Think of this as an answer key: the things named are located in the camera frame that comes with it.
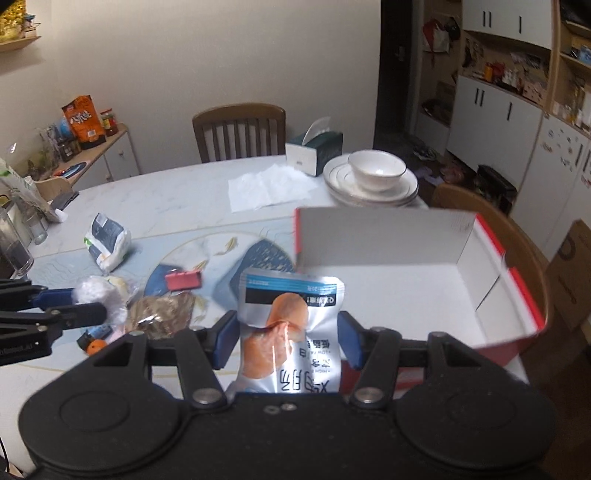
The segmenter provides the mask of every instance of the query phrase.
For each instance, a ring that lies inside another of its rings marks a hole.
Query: plastic bag
[[[99,268],[109,273],[125,257],[131,246],[131,232],[99,213],[84,237],[84,243]]]
[[[126,304],[137,291],[119,277],[88,277],[74,287],[72,300],[74,304],[102,303],[107,309],[105,323],[123,325],[127,319]]]
[[[141,330],[148,338],[172,337],[189,326],[195,296],[188,291],[170,297],[143,297],[131,307],[125,330]]]
[[[345,286],[249,268],[241,276],[241,367],[232,391],[325,393],[339,390],[337,316]]]

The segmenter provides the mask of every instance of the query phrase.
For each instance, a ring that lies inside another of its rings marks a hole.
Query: sauce jar
[[[107,134],[107,137],[111,137],[119,131],[119,128],[117,128],[117,120],[115,120],[115,114],[113,113],[112,108],[101,112],[100,119],[103,122],[103,127],[105,127],[105,133]]]

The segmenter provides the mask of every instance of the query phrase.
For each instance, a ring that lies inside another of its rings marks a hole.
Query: white cabinet
[[[482,83],[458,77],[447,149],[473,169],[478,168],[478,136],[483,135],[478,125],[483,117],[483,95]]]
[[[569,201],[542,249],[546,258],[554,258],[572,223],[579,219],[591,225],[591,150],[584,156],[583,170],[577,174]]]
[[[110,181],[111,174],[107,167],[105,157],[98,158],[88,170],[86,170],[80,179],[74,184],[75,190],[85,190],[97,185],[102,185]]]
[[[118,139],[107,150],[105,158],[113,180],[123,180],[139,175],[138,164],[128,134]]]
[[[552,50],[552,0],[505,0],[509,38]]]
[[[463,0],[462,27],[474,32],[486,31],[485,0]]]
[[[464,0],[464,30],[552,49],[552,0]]]
[[[501,111],[494,120],[497,142],[490,165],[519,189],[530,162],[542,111],[504,92],[501,95]]]
[[[489,165],[519,188],[541,116],[514,95],[459,77],[447,149],[473,170]]]
[[[591,156],[588,149],[589,140],[561,120],[553,116],[543,120],[511,212],[511,218],[541,250],[564,210],[577,175]]]

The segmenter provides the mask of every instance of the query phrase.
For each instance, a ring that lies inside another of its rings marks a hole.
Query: chair backrest
[[[206,110],[193,117],[193,131],[202,163],[285,154],[285,110],[275,105],[239,103]]]
[[[483,197],[455,185],[439,185],[433,194],[431,206],[451,210],[480,213],[506,249],[505,262],[516,267],[534,298],[547,325],[552,321],[554,307],[550,286],[544,274],[544,265],[528,242],[525,233],[509,217]]]
[[[36,181],[35,186],[39,190],[39,194],[46,202],[52,201],[60,193],[71,192],[72,186],[70,182],[62,177],[54,177],[49,180]]]

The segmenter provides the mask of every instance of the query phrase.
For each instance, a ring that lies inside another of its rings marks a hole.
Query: white plate
[[[407,170],[392,190],[382,193],[367,192],[355,182],[348,158],[348,155],[333,158],[326,164],[323,172],[327,185],[341,196],[374,204],[404,204],[416,197],[418,180],[412,171]]]

